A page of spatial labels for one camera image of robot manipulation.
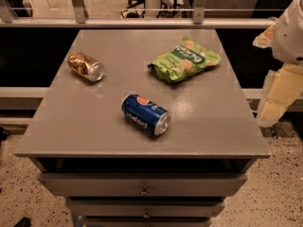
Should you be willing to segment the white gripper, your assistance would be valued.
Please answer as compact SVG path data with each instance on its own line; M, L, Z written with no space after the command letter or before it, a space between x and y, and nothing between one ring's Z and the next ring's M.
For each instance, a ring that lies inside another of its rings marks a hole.
M273 57L286 62L265 77L258 103L257 122L275 124L303 94L303 0L293 0L278 18L253 41L258 48L272 47Z

